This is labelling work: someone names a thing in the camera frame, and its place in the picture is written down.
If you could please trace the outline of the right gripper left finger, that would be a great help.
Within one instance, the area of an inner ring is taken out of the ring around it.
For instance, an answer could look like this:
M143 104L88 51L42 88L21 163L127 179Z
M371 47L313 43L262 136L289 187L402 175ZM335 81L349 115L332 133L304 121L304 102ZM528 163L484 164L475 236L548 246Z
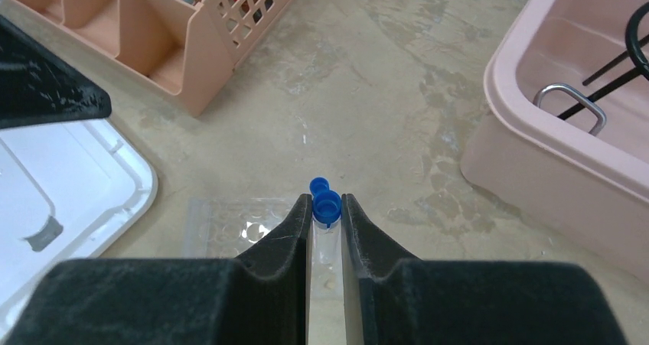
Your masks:
M39 282L8 344L305 344L312 198L233 258L70 259Z

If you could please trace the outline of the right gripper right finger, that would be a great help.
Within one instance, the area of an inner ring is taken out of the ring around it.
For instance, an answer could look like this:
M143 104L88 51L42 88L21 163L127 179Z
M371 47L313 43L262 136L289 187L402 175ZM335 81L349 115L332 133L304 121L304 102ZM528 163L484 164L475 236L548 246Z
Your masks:
M342 197L349 344L624 344L602 290L566 262L421 259Z

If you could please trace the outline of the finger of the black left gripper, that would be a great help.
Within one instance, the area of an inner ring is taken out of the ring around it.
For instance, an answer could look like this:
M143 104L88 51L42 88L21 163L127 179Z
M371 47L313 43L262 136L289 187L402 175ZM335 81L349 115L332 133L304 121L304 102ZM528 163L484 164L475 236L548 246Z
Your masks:
M103 88L1 17L1 129L111 113Z

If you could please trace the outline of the test tube blue cap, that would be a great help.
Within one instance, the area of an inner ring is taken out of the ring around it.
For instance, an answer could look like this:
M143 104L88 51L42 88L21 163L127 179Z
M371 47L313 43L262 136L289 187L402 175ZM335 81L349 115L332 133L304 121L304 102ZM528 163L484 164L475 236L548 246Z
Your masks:
M330 184L324 177L315 177L309 184L309 190L313 196L316 196L322 192L330 190Z
M311 231L308 342L345 344L341 198L334 191L314 195Z

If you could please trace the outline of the clear plastic well plate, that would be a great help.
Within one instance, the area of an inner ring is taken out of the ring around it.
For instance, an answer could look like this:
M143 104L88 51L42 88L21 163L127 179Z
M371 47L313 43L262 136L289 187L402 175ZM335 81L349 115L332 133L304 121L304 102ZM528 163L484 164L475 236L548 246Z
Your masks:
M192 198L182 254L185 258L235 257L278 226L294 203L286 198Z

